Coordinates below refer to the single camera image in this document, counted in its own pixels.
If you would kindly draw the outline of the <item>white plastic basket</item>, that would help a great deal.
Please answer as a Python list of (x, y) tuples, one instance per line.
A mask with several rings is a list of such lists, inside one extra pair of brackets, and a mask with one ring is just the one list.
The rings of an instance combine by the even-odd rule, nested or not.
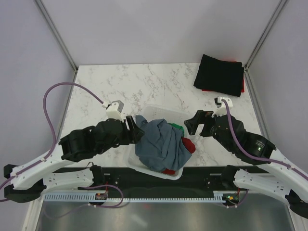
[(128, 147), (127, 167), (157, 178), (178, 180), (192, 154), (181, 138), (189, 138), (184, 121), (189, 113), (161, 105), (148, 104), (135, 117), (145, 134)]

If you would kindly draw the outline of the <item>blue-grey t shirt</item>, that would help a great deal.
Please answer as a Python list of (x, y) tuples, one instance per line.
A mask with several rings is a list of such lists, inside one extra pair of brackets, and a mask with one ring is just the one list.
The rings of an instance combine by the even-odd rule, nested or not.
[(137, 115), (136, 124), (145, 134), (135, 145), (135, 154), (151, 171), (178, 171), (192, 157), (182, 143), (182, 132), (165, 119), (147, 121)]

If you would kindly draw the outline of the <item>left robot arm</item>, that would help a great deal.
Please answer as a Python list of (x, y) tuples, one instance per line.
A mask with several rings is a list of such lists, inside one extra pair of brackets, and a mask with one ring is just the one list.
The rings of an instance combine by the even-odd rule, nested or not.
[(6, 165), (3, 168), (7, 179), (1, 185), (4, 189), (3, 201), (27, 203), (55, 190), (86, 187), (101, 189), (106, 178), (100, 174), (99, 166), (80, 172), (59, 173), (58, 170), (92, 159), (120, 145), (137, 144), (144, 135), (145, 132), (131, 116), (123, 121), (109, 118), (96, 126), (73, 130), (34, 160), (20, 166)]

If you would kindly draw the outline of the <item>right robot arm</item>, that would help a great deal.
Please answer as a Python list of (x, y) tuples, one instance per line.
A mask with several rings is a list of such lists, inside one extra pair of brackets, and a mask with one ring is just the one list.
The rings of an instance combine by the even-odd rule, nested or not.
[(243, 162), (275, 177), (267, 180), (227, 165), (220, 177), (223, 188), (256, 191), (283, 202), (297, 215), (308, 217), (308, 174), (289, 161), (268, 139), (246, 131), (243, 122), (233, 117), (229, 110), (221, 116), (213, 111), (198, 110), (193, 118), (184, 121), (184, 125), (191, 135), (203, 125), (200, 136), (212, 137)]

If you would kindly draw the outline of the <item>dark red t shirt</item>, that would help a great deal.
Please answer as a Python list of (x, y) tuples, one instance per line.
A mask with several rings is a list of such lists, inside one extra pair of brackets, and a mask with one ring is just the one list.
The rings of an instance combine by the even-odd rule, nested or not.
[[(193, 154), (196, 151), (196, 147), (190, 139), (182, 137), (181, 140), (184, 147), (190, 154)], [(174, 170), (165, 169), (162, 173), (167, 175), (174, 175), (176, 172)]]

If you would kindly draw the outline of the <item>green t shirt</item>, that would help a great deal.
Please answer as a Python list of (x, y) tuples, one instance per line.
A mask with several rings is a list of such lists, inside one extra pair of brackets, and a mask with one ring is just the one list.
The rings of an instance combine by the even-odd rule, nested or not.
[(172, 127), (176, 128), (176, 129), (178, 129), (178, 130), (180, 130), (180, 131), (182, 132), (182, 135), (181, 135), (182, 137), (185, 136), (185, 130), (184, 130), (184, 127), (183, 127), (183, 126), (180, 126), (180, 125), (175, 124), (175, 123), (169, 123), (169, 125), (171, 125)]

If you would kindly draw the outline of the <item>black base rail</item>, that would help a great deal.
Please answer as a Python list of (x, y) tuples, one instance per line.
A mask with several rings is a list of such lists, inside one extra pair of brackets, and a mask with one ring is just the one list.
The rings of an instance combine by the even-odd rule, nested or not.
[(210, 197), (214, 191), (238, 191), (238, 187), (223, 183), (221, 174), (224, 167), (185, 167), (182, 176), (177, 180), (162, 179), (140, 173), (128, 167), (94, 167), (94, 176), (90, 186), (108, 185), (100, 189), (107, 189), (112, 196), (120, 193), (112, 188), (118, 187), (125, 196), (150, 197)]

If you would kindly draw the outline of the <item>right aluminium frame post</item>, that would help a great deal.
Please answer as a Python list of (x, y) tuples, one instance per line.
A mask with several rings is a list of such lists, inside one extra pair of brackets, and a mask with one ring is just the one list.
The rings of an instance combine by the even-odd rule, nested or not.
[(251, 66), (252, 62), (258, 55), (261, 47), (263, 46), (264, 42), (266, 41), (267, 37), (269, 36), (270, 32), (272, 31), (272, 28), (274, 27), (275, 23), (277, 22), (278, 18), (280, 17), (280, 14), (284, 10), (285, 6), (289, 0), (280, 0), (278, 5), (276, 6), (274, 12), (272, 13), (269, 21), (267, 22), (264, 30), (261, 33), (260, 38), (258, 39), (252, 53), (250, 54), (247, 62), (244, 65), (244, 69), (248, 70), (248, 68)]

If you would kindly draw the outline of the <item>aluminium frame post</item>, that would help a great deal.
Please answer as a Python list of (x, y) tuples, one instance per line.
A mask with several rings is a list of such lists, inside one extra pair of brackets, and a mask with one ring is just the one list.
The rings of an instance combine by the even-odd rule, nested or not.
[(267, 37), (269, 36), (270, 32), (272, 31), (272, 28), (274, 27), (275, 23), (277, 22), (278, 18), (280, 17), (280, 14), (284, 10), (285, 6), (289, 0), (280, 0), (278, 5), (276, 6), (274, 12), (272, 13), (269, 21), (267, 22), (264, 30), (261, 33), (260, 38), (258, 39), (252, 53), (250, 54), (247, 62), (244, 65), (244, 69), (248, 70), (248, 68), (251, 66), (252, 62), (258, 55), (261, 47), (263, 46), (264, 42), (266, 41)]
[(64, 53), (66, 59), (68, 60), (71, 68), (73, 69), (74, 73), (76, 74), (77, 71), (78, 71), (78, 67), (77, 67), (75, 61), (73, 60), (67, 46), (65, 45), (64, 40), (62, 39), (62, 36), (60, 35), (60, 33), (59, 33), (53, 19), (51, 18), (46, 6), (44, 5), (42, 0), (33, 0), (33, 2), (35, 3), (36, 7), (38, 8), (40, 13), (42, 14), (42, 17), (44, 18), (44, 20), (47, 23), (49, 29), (51, 30), (52, 35), (56, 39), (58, 45), (60, 46), (62, 52)]

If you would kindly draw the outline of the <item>left aluminium frame post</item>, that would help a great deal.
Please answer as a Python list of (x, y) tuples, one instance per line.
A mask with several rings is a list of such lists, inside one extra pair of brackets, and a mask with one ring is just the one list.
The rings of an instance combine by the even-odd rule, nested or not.
[(49, 29), (51, 30), (52, 35), (56, 39), (58, 45), (60, 46), (62, 52), (64, 53), (66, 59), (68, 60), (71, 68), (73, 69), (74, 73), (76, 74), (77, 71), (78, 71), (78, 67), (77, 67), (75, 61), (73, 60), (67, 46), (65, 45), (64, 40), (62, 39), (62, 36), (60, 35), (60, 33), (59, 33), (53, 19), (51, 18), (46, 6), (44, 5), (42, 0), (33, 0), (33, 2), (35, 3), (36, 7), (38, 8), (40, 13), (42, 14), (42, 17), (44, 18), (44, 20), (47, 23)]

